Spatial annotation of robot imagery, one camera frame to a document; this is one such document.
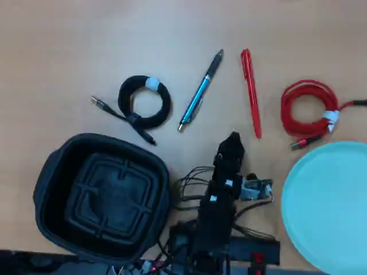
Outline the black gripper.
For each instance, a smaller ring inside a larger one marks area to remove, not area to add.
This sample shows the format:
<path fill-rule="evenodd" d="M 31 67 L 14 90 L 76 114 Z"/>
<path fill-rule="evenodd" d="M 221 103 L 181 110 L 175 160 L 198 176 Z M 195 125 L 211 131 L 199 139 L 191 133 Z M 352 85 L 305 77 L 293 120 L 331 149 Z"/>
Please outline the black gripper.
<path fill-rule="evenodd" d="M 238 132 L 232 132 L 220 143 L 210 181 L 210 189 L 214 194 L 239 198 L 243 181 L 240 169 L 244 153 L 245 149 Z"/>

